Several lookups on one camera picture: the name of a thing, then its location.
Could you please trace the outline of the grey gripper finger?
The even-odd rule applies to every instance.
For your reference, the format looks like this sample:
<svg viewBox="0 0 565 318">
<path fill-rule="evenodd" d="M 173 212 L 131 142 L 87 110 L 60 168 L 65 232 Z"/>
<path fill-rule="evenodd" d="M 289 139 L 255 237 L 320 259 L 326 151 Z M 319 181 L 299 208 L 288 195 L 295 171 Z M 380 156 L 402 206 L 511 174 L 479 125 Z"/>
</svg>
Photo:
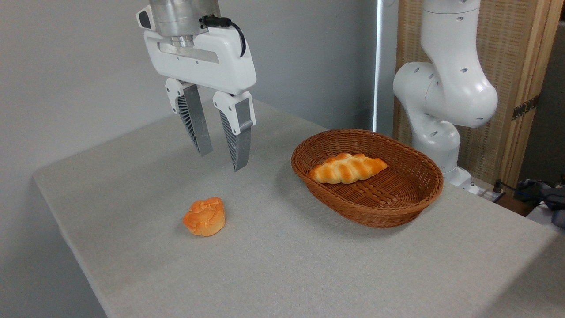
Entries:
<svg viewBox="0 0 565 318">
<path fill-rule="evenodd" d="M 212 151 L 212 144 L 198 87 L 192 83 L 168 78 L 166 90 L 172 110 L 180 115 L 196 150 L 201 156 L 207 155 Z"/>
<path fill-rule="evenodd" d="M 256 125 L 252 95 L 216 92 L 213 103 L 220 114 L 234 171 L 248 164 L 252 145 L 252 127 Z"/>
</svg>

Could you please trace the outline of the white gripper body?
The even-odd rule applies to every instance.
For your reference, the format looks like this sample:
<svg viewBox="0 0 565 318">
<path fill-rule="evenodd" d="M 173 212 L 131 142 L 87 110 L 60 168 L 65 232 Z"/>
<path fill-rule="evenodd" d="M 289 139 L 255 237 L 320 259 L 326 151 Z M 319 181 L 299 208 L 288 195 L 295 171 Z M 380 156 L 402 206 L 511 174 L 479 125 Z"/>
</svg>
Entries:
<svg viewBox="0 0 565 318">
<path fill-rule="evenodd" d="M 137 22 L 159 74 L 233 95 L 256 84 L 248 43 L 218 5 L 148 5 Z"/>
</svg>

